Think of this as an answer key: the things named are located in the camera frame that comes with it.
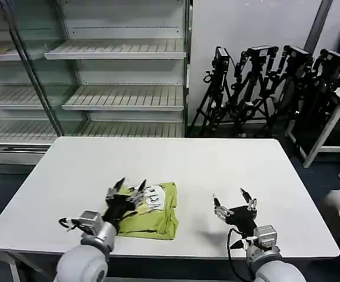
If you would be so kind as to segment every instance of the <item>camera on tripod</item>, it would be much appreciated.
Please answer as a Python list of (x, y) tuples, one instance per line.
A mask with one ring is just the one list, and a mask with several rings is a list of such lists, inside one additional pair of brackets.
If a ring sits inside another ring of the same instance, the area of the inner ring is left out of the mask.
[(215, 72), (217, 76), (226, 75), (229, 71), (229, 60), (230, 57), (226, 49), (219, 46), (216, 47), (215, 57), (212, 61), (213, 72)]

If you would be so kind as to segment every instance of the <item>glass panel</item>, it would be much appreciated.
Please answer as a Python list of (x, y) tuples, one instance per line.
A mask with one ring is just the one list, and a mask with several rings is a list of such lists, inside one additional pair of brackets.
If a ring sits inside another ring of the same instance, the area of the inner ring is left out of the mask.
[(54, 133), (0, 12), (0, 145), (48, 145)]
[[(73, 63), (71, 61), (49, 61), (44, 56), (46, 52), (64, 41), (62, 25), (56, 15), (53, 1), (16, 0), (12, 10), (18, 33), (52, 111), (60, 121), (64, 134), (76, 135), (82, 122), (86, 120), (86, 115), (62, 109), (62, 105), (75, 92), (78, 85), (72, 67)], [(28, 114), (37, 116), (39, 112)], [(46, 130), (49, 131), (49, 135), (52, 134), (52, 130), (49, 128)]]

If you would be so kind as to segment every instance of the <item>glass door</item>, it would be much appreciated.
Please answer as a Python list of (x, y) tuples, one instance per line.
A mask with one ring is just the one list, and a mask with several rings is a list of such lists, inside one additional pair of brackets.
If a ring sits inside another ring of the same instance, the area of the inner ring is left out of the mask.
[[(44, 88), (56, 106), (66, 99), (73, 76), (63, 66), (45, 64), (44, 51), (58, 39), (56, 26), (42, 16), (47, 1), (16, 0), (9, 9), (16, 13), (17, 27), (26, 43), (30, 60), (38, 67)], [(44, 109), (16, 44), (12, 41), (0, 5), (0, 147), (48, 146), (59, 135)]]

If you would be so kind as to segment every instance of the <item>white table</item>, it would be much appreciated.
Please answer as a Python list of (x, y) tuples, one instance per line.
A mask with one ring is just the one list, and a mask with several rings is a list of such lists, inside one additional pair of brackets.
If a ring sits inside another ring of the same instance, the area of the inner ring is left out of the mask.
[[(61, 217), (103, 211), (108, 187), (175, 182), (179, 227), (174, 241), (118, 237), (114, 256), (225, 259), (226, 207), (245, 204), (239, 188), (258, 198), (257, 225), (272, 224), (285, 258), (336, 257), (339, 248), (280, 144), (272, 139), (60, 137), (0, 216), (0, 251), (61, 254), (80, 242)], [(234, 235), (232, 241), (239, 239)], [(235, 250), (233, 257), (245, 257)]]

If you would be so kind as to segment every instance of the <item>refrigerated display case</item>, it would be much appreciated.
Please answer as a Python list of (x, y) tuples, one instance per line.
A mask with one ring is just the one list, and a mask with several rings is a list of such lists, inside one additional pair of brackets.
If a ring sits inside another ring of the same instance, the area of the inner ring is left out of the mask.
[[(46, 65), (44, 52), (56, 46), (60, 39), (59, 28), (41, 16), (49, 8), (46, 0), (12, 3), (26, 51), (42, 65), (38, 75), (44, 83), (49, 83), (48, 99), (53, 105), (61, 106), (68, 98), (71, 83), (60, 68), (54, 72)], [(36, 163), (59, 134), (49, 121), (3, 15), (0, 8), (0, 162)]]
[(78, 82), (56, 112), (62, 127), (72, 116), (76, 136), (183, 137), (188, 0), (53, 5), (63, 40), (44, 57), (68, 62)]
[(189, 0), (0, 3), (0, 161), (63, 135), (184, 137)]

